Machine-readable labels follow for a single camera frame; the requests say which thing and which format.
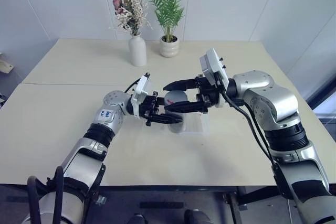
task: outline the floor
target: floor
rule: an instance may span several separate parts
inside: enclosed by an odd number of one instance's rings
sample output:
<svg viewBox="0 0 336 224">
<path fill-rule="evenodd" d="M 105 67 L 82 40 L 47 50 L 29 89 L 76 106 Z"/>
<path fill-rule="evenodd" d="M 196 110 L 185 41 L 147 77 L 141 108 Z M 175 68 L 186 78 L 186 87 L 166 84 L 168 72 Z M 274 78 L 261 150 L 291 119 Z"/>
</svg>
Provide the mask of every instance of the floor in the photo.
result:
<svg viewBox="0 0 336 224">
<path fill-rule="evenodd" d="M 184 211 L 195 208 L 204 211 L 213 223 L 233 224 L 229 205 L 214 192 L 102 191 L 101 194 L 107 197 L 106 204 L 92 204 L 86 224 L 126 224 L 134 213 L 144 214 L 149 224 L 183 224 Z M 154 209 L 143 205 L 149 201 L 175 204 L 168 204 L 170 208 Z M 248 204 L 247 208 L 240 212 L 243 224 L 291 223 L 288 202 L 280 196 Z M 28 211 L 24 191 L 0 185 L 0 223 L 21 223 Z M 290 202 L 290 211 L 292 223 L 302 224 L 293 202 Z"/>
</svg>

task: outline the green palm plant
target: green palm plant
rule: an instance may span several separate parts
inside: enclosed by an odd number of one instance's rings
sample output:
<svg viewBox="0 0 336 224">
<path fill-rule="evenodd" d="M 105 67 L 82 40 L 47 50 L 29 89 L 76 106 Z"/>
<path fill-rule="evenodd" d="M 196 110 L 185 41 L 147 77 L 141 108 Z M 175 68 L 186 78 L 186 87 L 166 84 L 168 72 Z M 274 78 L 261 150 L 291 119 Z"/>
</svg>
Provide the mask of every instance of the green palm plant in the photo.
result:
<svg viewBox="0 0 336 224">
<path fill-rule="evenodd" d="M 164 32 L 163 40 L 173 42 L 174 31 L 183 17 L 183 10 L 180 6 L 181 0 L 149 0 L 155 7 L 155 14 Z"/>
</svg>

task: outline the robotic arm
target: robotic arm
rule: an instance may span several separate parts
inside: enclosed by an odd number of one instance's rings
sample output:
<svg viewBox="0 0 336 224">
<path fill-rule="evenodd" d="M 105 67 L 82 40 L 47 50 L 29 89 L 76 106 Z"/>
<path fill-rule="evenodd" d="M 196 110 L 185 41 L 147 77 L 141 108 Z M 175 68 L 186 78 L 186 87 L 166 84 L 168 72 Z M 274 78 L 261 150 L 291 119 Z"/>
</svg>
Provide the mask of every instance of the robotic arm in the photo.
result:
<svg viewBox="0 0 336 224">
<path fill-rule="evenodd" d="M 147 119 L 146 125 L 179 123 L 177 113 L 208 112 L 212 106 L 224 102 L 242 113 L 259 146 L 272 163 L 272 170 L 280 193 L 294 199 L 301 218 L 307 224 L 336 223 L 336 197 L 329 191 L 329 183 L 313 143 L 307 139 L 298 114 L 298 102 L 289 90 L 276 85 L 267 73 L 250 71 L 229 79 L 225 66 L 212 49 L 200 58 L 203 76 L 170 83 L 164 90 L 198 89 L 197 101 L 175 102 L 164 106 L 167 114 L 158 114 L 164 98 L 157 92 L 148 95 L 149 74 L 134 82 L 138 84 L 131 96 L 112 91 L 97 111 L 94 121 L 83 138 L 57 168 L 55 177 L 43 185 L 35 177 L 28 179 L 30 214 L 23 223 L 82 222 L 84 202 L 95 195 L 105 172 L 103 164 L 109 145 L 119 131 L 123 118 L 132 114 Z M 254 130 L 251 113 L 264 147 Z M 267 142 L 259 128 L 264 131 Z M 37 193 L 43 194 L 38 200 Z"/>
<path fill-rule="evenodd" d="M 236 74 L 229 79 L 215 50 L 200 58 L 205 77 L 173 82 L 166 90 L 199 88 L 197 102 L 203 113 L 215 105 L 222 106 L 223 97 L 230 106 L 242 113 L 260 144 L 251 120 L 239 106 L 245 105 L 251 113 L 267 149 L 263 151 L 272 163 L 272 170 L 282 196 L 293 199 L 304 223 L 336 223 L 336 197 L 329 193 L 329 182 L 313 143 L 307 138 L 298 114 L 298 101 L 293 93 L 274 83 L 273 78 L 261 71 Z M 188 112 L 188 102 L 166 106 L 173 112 Z"/>
</svg>

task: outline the potted plant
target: potted plant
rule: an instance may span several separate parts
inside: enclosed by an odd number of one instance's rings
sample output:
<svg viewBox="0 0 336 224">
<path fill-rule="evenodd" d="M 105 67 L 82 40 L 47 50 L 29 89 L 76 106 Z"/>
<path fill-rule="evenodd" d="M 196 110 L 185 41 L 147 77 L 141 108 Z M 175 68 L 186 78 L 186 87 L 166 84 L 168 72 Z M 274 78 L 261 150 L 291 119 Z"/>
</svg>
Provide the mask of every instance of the potted plant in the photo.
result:
<svg viewBox="0 0 336 224">
<path fill-rule="evenodd" d="M 142 0 L 113 0 L 115 15 L 119 21 L 118 27 L 131 33 L 129 40 L 131 63 L 141 67 L 147 62 L 146 43 L 140 37 L 139 29 L 150 25 L 144 12 L 146 4 Z"/>
<path fill-rule="evenodd" d="M 164 35 L 160 39 L 160 54 L 165 57 L 177 55 L 179 39 L 174 35 L 175 28 L 183 17 L 183 10 L 180 6 L 181 0 L 149 0 L 155 7 L 155 14 L 158 18 Z"/>
</svg>

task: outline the gray cup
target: gray cup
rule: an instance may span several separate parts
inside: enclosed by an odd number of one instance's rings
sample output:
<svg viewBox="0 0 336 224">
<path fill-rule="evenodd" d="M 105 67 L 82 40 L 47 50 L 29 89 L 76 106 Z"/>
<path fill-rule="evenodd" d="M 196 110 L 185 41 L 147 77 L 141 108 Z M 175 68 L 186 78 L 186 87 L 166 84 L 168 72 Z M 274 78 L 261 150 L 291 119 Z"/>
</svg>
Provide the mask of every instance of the gray cup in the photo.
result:
<svg viewBox="0 0 336 224">
<path fill-rule="evenodd" d="M 183 101 L 187 101 L 188 97 L 186 95 L 186 93 L 184 93 L 181 90 L 172 90 L 170 92 L 168 92 L 165 96 L 164 96 L 164 105 L 168 106 L 171 105 L 175 102 L 183 102 Z M 174 133 L 180 133 L 185 131 L 185 114 L 184 113 L 175 113 L 175 112 L 171 112 L 171 111 L 165 111 L 166 114 L 176 114 L 182 117 L 183 122 L 181 123 L 172 123 L 172 124 L 168 124 L 168 128 L 170 129 L 170 131 L 174 132 Z"/>
</svg>

